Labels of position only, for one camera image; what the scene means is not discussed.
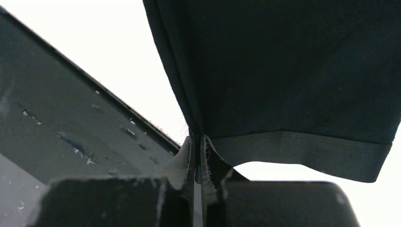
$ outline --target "white scratch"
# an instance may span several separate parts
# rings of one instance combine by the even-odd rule
[[[88,161],[87,161],[87,165],[89,165],[89,164],[94,164],[95,162],[94,161],[92,161],[92,159],[91,158],[88,158]]]
[[[24,206],[22,207],[17,207],[19,214],[21,214],[21,210],[24,208]]]
[[[153,187],[156,188],[156,187],[157,187],[157,184],[156,184],[155,179],[150,179],[150,181],[152,182]]]

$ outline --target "scratched surface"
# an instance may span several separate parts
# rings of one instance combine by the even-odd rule
[[[173,157],[4,13],[0,31],[0,154],[44,184],[64,175],[150,175]]]
[[[0,154],[0,227],[25,226],[45,185]]]

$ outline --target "black fabric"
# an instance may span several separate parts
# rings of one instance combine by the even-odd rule
[[[303,164],[361,182],[374,182],[391,145],[373,144],[290,131],[214,139],[219,154],[236,166],[262,161]]]
[[[195,133],[293,131],[382,144],[387,154],[401,117],[398,0],[144,3]]]

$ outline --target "dark gray surface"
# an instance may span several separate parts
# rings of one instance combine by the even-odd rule
[[[194,183],[193,185],[193,227],[202,227],[202,194],[201,185]]]
[[[79,177],[52,183],[26,225],[186,227],[190,212],[184,204],[165,177]]]
[[[62,175],[153,174],[173,157],[7,14],[0,14],[0,31],[5,157],[43,183]]]
[[[24,226],[45,185],[0,154],[0,227]]]

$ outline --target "dark panel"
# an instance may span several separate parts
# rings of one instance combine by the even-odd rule
[[[190,213],[166,178],[75,179],[51,185],[31,227],[190,226]]]
[[[229,226],[358,227],[346,195],[326,182],[227,182]]]
[[[154,174],[177,148],[2,10],[1,154],[47,183],[61,175]]]

